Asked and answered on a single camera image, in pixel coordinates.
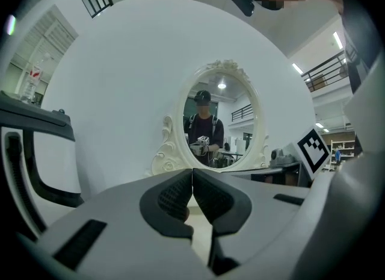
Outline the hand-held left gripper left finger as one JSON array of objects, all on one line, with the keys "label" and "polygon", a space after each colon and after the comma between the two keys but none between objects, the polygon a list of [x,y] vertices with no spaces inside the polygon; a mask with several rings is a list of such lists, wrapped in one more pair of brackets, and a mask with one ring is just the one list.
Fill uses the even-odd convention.
[{"label": "hand-held left gripper left finger", "polygon": [[31,241],[32,260],[54,279],[211,279],[185,223],[192,171],[109,188]]}]

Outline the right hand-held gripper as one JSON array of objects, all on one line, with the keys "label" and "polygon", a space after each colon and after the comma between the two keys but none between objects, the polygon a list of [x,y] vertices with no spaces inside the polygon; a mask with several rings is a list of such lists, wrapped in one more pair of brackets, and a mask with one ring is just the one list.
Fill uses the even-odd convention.
[{"label": "right hand-held gripper", "polygon": [[292,279],[384,279],[384,53],[346,106],[362,153],[335,173]]}]

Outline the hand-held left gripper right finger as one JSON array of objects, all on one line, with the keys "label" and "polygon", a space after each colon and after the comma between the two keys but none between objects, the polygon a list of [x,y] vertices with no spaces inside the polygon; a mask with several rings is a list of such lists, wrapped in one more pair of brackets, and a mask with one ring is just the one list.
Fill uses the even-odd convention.
[{"label": "hand-held left gripper right finger", "polygon": [[208,263],[192,267],[193,279],[290,279],[306,238],[288,245],[285,234],[309,188],[193,169],[192,189],[212,226]]}]

